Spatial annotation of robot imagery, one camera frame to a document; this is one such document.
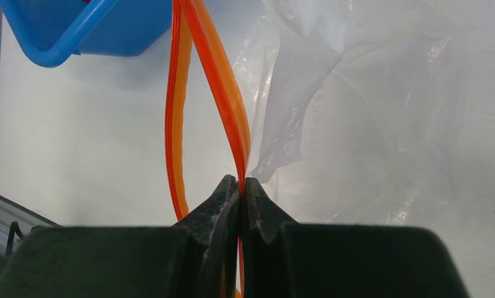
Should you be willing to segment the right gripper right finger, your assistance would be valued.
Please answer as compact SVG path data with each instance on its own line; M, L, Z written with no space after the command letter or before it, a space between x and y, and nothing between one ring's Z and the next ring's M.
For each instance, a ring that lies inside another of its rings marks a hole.
M467 297L441 239L417 227L306 224L254 178L242 198L245 297Z

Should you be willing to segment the clear zip bag orange zipper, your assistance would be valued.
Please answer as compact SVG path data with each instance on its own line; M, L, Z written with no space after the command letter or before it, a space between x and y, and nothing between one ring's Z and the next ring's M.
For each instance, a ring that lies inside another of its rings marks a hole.
M495 1L208 1L242 173L302 222L425 227L495 297Z

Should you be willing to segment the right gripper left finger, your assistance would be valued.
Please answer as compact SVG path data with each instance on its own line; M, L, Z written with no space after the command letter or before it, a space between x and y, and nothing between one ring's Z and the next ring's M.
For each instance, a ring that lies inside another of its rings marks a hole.
M170 227L41 227L0 263L0 297L233 297L237 181Z

